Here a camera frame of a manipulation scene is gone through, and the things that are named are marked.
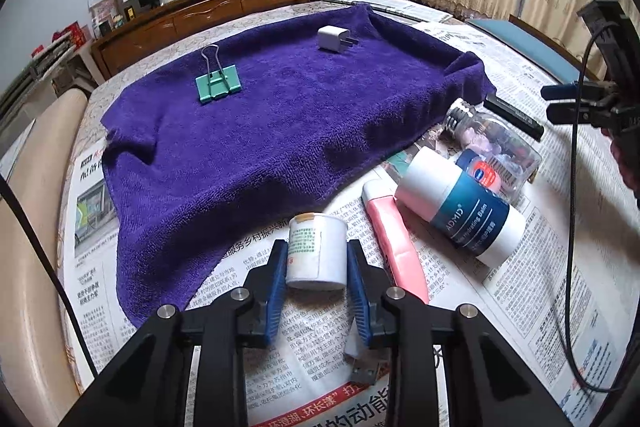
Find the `person's right hand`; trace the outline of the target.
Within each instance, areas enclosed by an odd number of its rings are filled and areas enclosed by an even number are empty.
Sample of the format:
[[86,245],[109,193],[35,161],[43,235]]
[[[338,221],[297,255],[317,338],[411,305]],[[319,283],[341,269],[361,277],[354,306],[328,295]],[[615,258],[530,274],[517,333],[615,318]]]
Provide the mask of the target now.
[[608,129],[602,129],[601,133],[610,140],[610,151],[612,156],[614,157],[618,172],[620,173],[620,177],[622,178],[624,184],[629,190],[634,193],[634,196],[639,196],[639,178],[634,174],[634,170],[632,170],[629,166],[629,161],[627,160],[627,155],[625,149],[623,148],[622,142],[619,139],[615,138]]

